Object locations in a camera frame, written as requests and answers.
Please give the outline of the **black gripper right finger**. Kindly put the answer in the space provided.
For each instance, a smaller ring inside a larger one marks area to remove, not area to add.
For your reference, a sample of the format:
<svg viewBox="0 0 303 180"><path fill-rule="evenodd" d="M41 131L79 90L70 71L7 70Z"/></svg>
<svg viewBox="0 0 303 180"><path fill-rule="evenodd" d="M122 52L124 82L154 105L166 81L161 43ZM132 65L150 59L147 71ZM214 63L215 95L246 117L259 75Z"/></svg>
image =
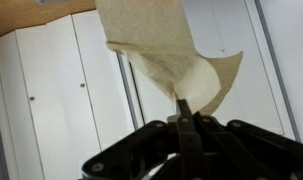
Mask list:
<svg viewBox="0 0 303 180"><path fill-rule="evenodd" d="M271 180L274 175L264 167L249 151L240 139L231 131L223 128L211 116L195 115L198 127L218 148L222 160L218 163L219 170L234 180Z"/></svg>

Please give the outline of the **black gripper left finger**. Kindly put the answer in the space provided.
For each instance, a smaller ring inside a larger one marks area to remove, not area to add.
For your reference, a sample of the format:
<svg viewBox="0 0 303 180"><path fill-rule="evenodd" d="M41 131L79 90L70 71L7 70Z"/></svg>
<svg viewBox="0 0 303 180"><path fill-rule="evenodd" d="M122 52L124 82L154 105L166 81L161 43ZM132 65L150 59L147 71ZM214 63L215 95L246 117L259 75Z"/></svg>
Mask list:
<svg viewBox="0 0 303 180"><path fill-rule="evenodd" d="M177 132L183 179L204 180L203 149L194 126L192 113L185 100L178 100L177 108L179 110Z"/></svg>

